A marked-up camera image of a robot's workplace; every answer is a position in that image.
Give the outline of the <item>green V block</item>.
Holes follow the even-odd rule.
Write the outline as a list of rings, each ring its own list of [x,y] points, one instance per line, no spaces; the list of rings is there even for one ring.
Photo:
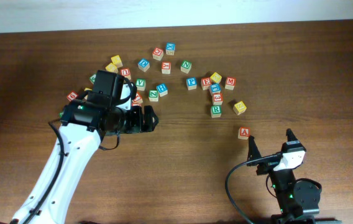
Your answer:
[[[138,78],[135,83],[137,90],[139,91],[145,91],[146,88],[146,80],[142,78]]]

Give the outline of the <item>blue P block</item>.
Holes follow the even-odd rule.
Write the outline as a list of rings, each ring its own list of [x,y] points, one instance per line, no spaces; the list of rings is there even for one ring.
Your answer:
[[[195,77],[186,79],[186,86],[188,90],[194,90],[197,88],[197,81]]]

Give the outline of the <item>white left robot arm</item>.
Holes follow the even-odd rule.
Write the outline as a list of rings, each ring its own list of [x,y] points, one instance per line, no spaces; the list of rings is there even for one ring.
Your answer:
[[[53,128],[57,140],[52,153],[12,223],[64,223],[85,167],[103,149],[103,138],[152,132],[159,122],[151,106],[112,107],[106,114],[89,114],[86,106],[76,111],[65,113],[62,125]]]

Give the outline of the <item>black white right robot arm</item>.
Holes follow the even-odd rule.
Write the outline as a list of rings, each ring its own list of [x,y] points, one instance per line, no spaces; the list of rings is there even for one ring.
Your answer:
[[[291,129],[286,130],[287,142],[276,154],[261,156],[253,136],[249,136],[247,160],[256,166],[257,175],[268,175],[281,214],[272,215],[272,223],[315,223],[319,213],[322,186],[306,178],[296,179],[293,170],[303,163],[306,148]]]

